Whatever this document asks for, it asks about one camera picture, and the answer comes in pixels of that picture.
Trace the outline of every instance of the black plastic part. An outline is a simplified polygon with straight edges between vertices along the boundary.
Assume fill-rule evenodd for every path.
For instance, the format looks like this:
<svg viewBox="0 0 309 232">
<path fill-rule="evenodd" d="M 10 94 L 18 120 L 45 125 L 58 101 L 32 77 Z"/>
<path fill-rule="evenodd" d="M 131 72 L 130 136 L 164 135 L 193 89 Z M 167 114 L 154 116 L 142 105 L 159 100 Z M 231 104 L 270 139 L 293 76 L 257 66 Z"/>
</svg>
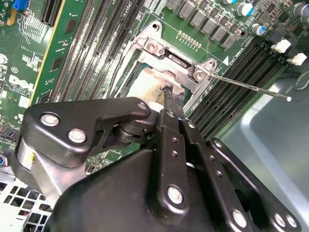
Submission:
<svg viewBox="0 0 309 232">
<path fill-rule="evenodd" d="M 44 125 L 40 120 L 44 114 L 57 116 L 60 123 L 53 127 Z M 21 136 L 26 144 L 56 163 L 78 167 L 88 156 L 104 150 L 114 125 L 131 119 L 146 119 L 149 115 L 147 104 L 133 97 L 38 104 L 26 110 Z M 71 141 L 68 133 L 72 129 L 82 130 L 86 141 Z"/>
<path fill-rule="evenodd" d="M 189 211 L 184 138 L 179 133 L 178 118 L 163 109 L 157 121 L 156 151 L 150 177 L 149 207 L 163 223 L 178 224 Z M 168 188 L 182 193 L 182 202 L 174 203 Z"/>
<path fill-rule="evenodd" d="M 214 232 L 195 170 L 188 166 L 187 216 L 167 225 L 153 215 L 148 186 L 154 156 L 152 150 L 132 153 L 70 187 L 56 203 L 46 231 Z"/>
</svg>

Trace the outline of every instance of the ram slot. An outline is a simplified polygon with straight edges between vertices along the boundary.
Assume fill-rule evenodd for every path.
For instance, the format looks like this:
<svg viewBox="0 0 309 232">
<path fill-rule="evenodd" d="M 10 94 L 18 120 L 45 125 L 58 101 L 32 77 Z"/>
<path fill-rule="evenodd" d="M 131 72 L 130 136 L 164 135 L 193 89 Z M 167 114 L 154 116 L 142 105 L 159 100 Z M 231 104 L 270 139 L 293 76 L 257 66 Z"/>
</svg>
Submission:
<svg viewBox="0 0 309 232">
<path fill-rule="evenodd" d="M 107 58 L 107 62 L 104 64 L 104 67 L 101 69 L 98 80 L 96 81 L 95 87 L 92 89 L 90 93 L 90 99 L 96 98 L 97 95 L 100 95 L 99 98 L 102 98 L 104 92 L 99 94 L 100 87 L 103 85 L 106 75 L 108 74 L 109 69 L 112 66 L 112 63 L 115 61 L 119 51 L 122 47 L 122 44 L 127 39 L 127 36 L 136 20 L 138 13 L 140 12 L 142 6 L 144 5 L 145 0 L 138 0 L 134 2 L 134 7 L 131 7 L 129 13 L 127 14 L 129 17 L 126 18 L 124 22 L 121 32 L 119 33 L 119 40 L 113 45 L 113 48 L 110 50 Z M 112 78 L 110 81 L 109 92 L 111 92 L 111 88 L 113 86 L 115 79 Z"/>
<path fill-rule="evenodd" d="M 86 42 L 83 46 L 83 49 L 79 53 L 79 58 L 77 59 L 77 62 L 74 64 L 73 71 L 69 75 L 69 81 L 68 86 L 65 89 L 65 92 L 63 94 L 63 99 L 68 101 L 71 99 L 71 95 L 73 92 L 74 87 L 76 86 L 76 83 L 80 79 L 80 76 L 84 75 L 83 67 L 85 65 L 85 60 L 89 56 L 89 52 L 92 52 L 90 50 L 96 36 L 99 33 L 99 30 L 102 28 L 103 23 L 106 19 L 106 13 L 111 6 L 112 0 L 102 0 L 100 2 L 100 7 L 98 10 L 98 13 L 96 14 L 95 19 L 93 20 L 93 24 L 91 26 L 91 30 L 89 31 L 89 34 L 87 36 Z"/>
</svg>

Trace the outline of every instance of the dimm slot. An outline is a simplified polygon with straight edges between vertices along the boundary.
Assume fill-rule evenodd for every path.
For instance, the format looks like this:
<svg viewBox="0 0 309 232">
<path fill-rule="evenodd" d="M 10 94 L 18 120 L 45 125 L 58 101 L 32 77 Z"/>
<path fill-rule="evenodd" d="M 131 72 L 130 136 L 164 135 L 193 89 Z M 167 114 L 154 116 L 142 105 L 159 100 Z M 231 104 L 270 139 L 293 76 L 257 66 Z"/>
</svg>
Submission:
<svg viewBox="0 0 309 232">
<path fill-rule="evenodd" d="M 125 26 L 125 28 L 123 29 L 123 33 L 120 36 L 121 40 L 118 41 L 118 45 L 115 46 L 115 49 L 112 50 L 112 52 L 109 54 L 109 62 L 108 62 L 108 64 L 105 64 L 106 67 L 103 68 L 103 72 L 99 76 L 99 79 L 98 79 L 98 81 L 95 85 L 95 88 L 92 89 L 91 94 L 90 94 L 90 99 L 94 99 L 98 95 L 99 87 L 102 86 L 102 84 L 104 83 L 105 77 L 106 77 L 106 75 L 109 71 L 109 68 L 112 66 L 112 63 L 114 62 L 117 54 L 119 53 L 121 46 L 122 46 L 122 43 L 127 38 L 129 31 L 132 28 L 138 13 L 140 12 L 142 6 L 144 5 L 144 2 L 145 2 L 145 0 L 139 0 L 139 1 L 137 1 L 137 3 L 134 4 L 134 7 L 132 7 L 130 9 L 130 13 L 128 14 L 128 15 L 131 15 L 129 20 L 128 20 L 129 24 L 127 26 Z M 111 91 L 113 83 L 114 83 L 114 79 L 112 79 L 111 82 L 110 82 L 109 92 Z"/>
<path fill-rule="evenodd" d="M 271 78 L 273 75 L 275 75 L 279 70 L 280 70 L 281 66 L 279 64 L 277 64 L 272 71 L 269 73 L 269 77 L 267 79 L 265 79 L 263 82 L 261 82 L 261 86 L 264 86 Z M 237 107 L 232 107 L 232 110 L 230 113 L 227 113 L 228 116 L 227 117 L 223 117 L 220 119 L 219 122 L 216 122 L 216 124 L 212 124 L 211 129 L 208 130 L 208 132 L 203 136 L 204 140 L 207 140 L 213 136 L 215 136 L 217 133 L 220 132 L 220 130 L 225 126 L 225 124 L 231 120 L 235 115 L 237 115 L 237 113 L 239 113 L 242 108 L 250 101 L 250 99 L 252 99 L 257 93 L 252 92 L 250 90 L 245 90 L 246 93 L 242 95 L 242 97 L 239 99 L 239 102 L 237 102 L 235 105 L 237 105 Z"/>
<path fill-rule="evenodd" d="M 246 79 L 249 75 L 251 75 L 252 71 L 260 64 L 260 62 L 265 58 L 266 54 L 265 53 L 259 53 L 259 54 L 254 54 L 256 55 L 255 58 L 252 58 L 254 59 L 248 67 L 244 66 L 243 69 L 241 70 L 241 72 L 238 73 L 238 75 L 240 76 L 240 78 L 238 78 L 238 81 L 240 82 L 244 82 L 246 83 Z M 222 93 L 220 94 L 220 98 L 216 101 L 211 101 L 211 103 L 209 104 L 208 107 L 210 107 L 211 111 L 208 111 L 207 114 L 205 116 L 203 116 L 203 119 L 202 120 L 197 120 L 195 123 L 197 124 L 197 126 L 199 127 L 200 125 L 204 124 L 204 121 L 206 118 L 209 117 L 209 114 L 212 114 L 214 110 L 217 109 L 217 107 L 219 107 L 219 102 L 220 104 L 224 103 L 233 93 L 233 89 L 235 85 L 233 84 L 230 84 L 228 83 L 228 85 L 226 85 L 226 88 L 224 91 L 222 91 Z"/>
<path fill-rule="evenodd" d="M 108 7 L 111 5 L 111 0 L 106 1 L 106 0 L 101 0 L 100 5 L 99 5 L 99 9 L 97 11 L 96 16 L 94 17 L 94 20 L 91 25 L 91 30 L 89 31 L 88 35 L 87 35 L 87 39 L 84 43 L 84 48 L 81 51 L 79 58 L 76 59 L 76 61 L 78 61 L 77 63 L 74 64 L 74 68 L 73 71 L 71 72 L 71 74 L 69 75 L 69 81 L 68 81 L 68 86 L 65 89 L 65 92 L 63 94 L 63 99 L 64 100 L 69 100 L 71 93 L 73 91 L 73 88 L 76 85 L 77 80 L 80 77 L 81 74 L 81 70 L 83 68 L 84 62 L 86 57 L 88 56 L 88 52 L 89 49 L 92 45 L 92 43 L 94 42 L 99 29 L 102 27 L 103 22 L 104 22 L 104 18 L 106 17 L 106 13 L 108 10 Z"/>
<path fill-rule="evenodd" d="M 56 101 L 57 98 L 58 98 L 59 95 L 60 95 L 61 86 L 62 86 L 62 84 L 63 84 L 63 82 L 64 82 L 64 80 L 65 80 L 65 75 L 66 75 L 66 73 L 67 73 L 67 71 L 68 71 L 69 64 L 71 63 L 73 54 L 74 54 L 75 49 L 76 49 L 76 46 L 77 46 L 77 44 L 78 44 L 77 41 L 78 41 L 78 39 L 80 38 L 80 36 L 81 36 L 81 34 L 82 34 L 82 32 L 83 32 L 83 29 L 84 29 L 85 24 L 86 24 L 86 22 L 87 22 L 87 19 L 88 19 L 88 17 L 89 17 L 90 11 L 91 11 L 91 9 L 92 9 L 92 7 L 93 7 L 93 4 L 94 4 L 94 0 L 89 0 L 89 1 L 87 2 L 87 5 L 86 5 L 86 7 L 85 7 L 85 10 L 84 10 L 84 12 L 83 12 L 83 14 L 82 14 L 81 21 L 80 21 L 80 23 L 79 23 L 79 25 L 78 25 L 78 28 L 77 28 L 77 30 L 76 30 L 76 33 L 75 33 L 74 39 L 73 39 L 73 41 L 75 41 L 75 43 L 74 43 L 73 46 L 70 48 L 70 50 L 69 50 L 69 52 L 68 52 L 68 54 L 67 54 L 66 60 L 65 60 L 64 65 L 63 65 L 63 67 L 62 67 L 62 70 L 61 70 L 61 73 L 60 73 L 59 78 L 58 78 L 58 80 L 57 80 L 57 83 L 56 83 L 56 85 L 55 85 L 55 88 L 54 88 L 54 91 L 53 91 L 53 94 L 52 94 L 52 97 L 51 97 L 51 99 L 52 99 L 53 101 Z"/>
<path fill-rule="evenodd" d="M 110 42 L 110 39 L 115 31 L 117 31 L 121 25 L 121 20 L 123 19 L 123 14 L 126 9 L 127 1 L 118 1 L 121 2 L 119 6 L 115 6 L 112 12 L 112 16 L 108 18 L 108 22 L 106 23 L 107 29 L 105 29 L 99 39 L 99 42 L 97 44 L 97 47 L 95 49 L 94 54 L 96 54 L 95 57 L 91 59 L 90 65 L 86 68 L 86 75 L 83 75 L 81 78 L 81 82 L 77 88 L 77 94 L 75 96 L 76 100 L 80 100 L 80 98 L 83 96 L 86 86 L 88 86 L 93 73 L 96 69 L 96 66 L 98 65 L 99 60 L 101 59 L 102 53 L 106 49 L 108 43 Z"/>
</svg>

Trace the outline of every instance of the metal screw head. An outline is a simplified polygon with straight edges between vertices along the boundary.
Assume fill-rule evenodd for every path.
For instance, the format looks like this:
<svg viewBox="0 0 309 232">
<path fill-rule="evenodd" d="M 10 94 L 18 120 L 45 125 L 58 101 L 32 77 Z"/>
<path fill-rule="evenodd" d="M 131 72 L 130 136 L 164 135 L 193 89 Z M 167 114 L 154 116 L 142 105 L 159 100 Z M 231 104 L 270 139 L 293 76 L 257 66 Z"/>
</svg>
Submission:
<svg viewBox="0 0 309 232">
<path fill-rule="evenodd" d="M 68 137 L 71 141 L 75 143 L 83 143 L 86 140 L 86 134 L 80 129 L 72 129 L 68 133 Z"/>
<path fill-rule="evenodd" d="M 219 141 L 214 141 L 217 147 L 222 147 L 222 144 Z"/>
<path fill-rule="evenodd" d="M 202 70 L 198 70 L 193 74 L 194 79 L 202 81 L 206 77 L 206 74 Z"/>
<path fill-rule="evenodd" d="M 290 215 L 287 215 L 287 216 L 286 216 L 286 219 L 288 220 L 288 222 L 289 222 L 289 224 L 290 224 L 291 226 L 293 226 L 294 228 L 297 227 L 297 224 L 296 224 L 295 220 L 294 220 Z"/>
<path fill-rule="evenodd" d="M 274 214 L 274 218 L 280 226 L 285 227 L 285 222 L 279 214 Z"/>
<path fill-rule="evenodd" d="M 54 127 L 59 124 L 59 118 L 55 115 L 45 114 L 41 117 L 41 123 L 49 127 Z"/>
<path fill-rule="evenodd" d="M 147 108 L 146 108 L 146 106 L 145 106 L 145 104 L 144 104 L 144 103 L 142 103 L 142 102 L 138 103 L 137 105 L 138 105 L 138 106 L 139 106 L 139 108 L 140 108 L 140 109 L 142 109 L 142 110 L 147 109 Z"/>
<path fill-rule="evenodd" d="M 236 209 L 232 212 L 233 218 L 235 222 L 242 228 L 245 228 L 247 226 L 246 218 L 242 215 L 242 213 Z"/>
<path fill-rule="evenodd" d="M 150 52 L 150 53 L 156 53 L 159 49 L 159 46 L 158 44 L 155 44 L 153 42 L 147 44 L 147 50 Z"/>
<path fill-rule="evenodd" d="M 169 186 L 168 188 L 168 196 L 170 200 L 175 204 L 180 204 L 183 202 L 183 194 L 180 190 L 174 186 Z"/>
<path fill-rule="evenodd" d="M 168 115 L 168 116 L 170 116 L 170 117 L 174 117 L 174 114 L 173 114 L 173 112 L 172 112 L 172 111 L 167 111 L 166 113 L 167 113 L 167 115 Z"/>
<path fill-rule="evenodd" d="M 188 122 L 189 127 L 195 128 L 195 125 L 192 122 Z"/>
</svg>

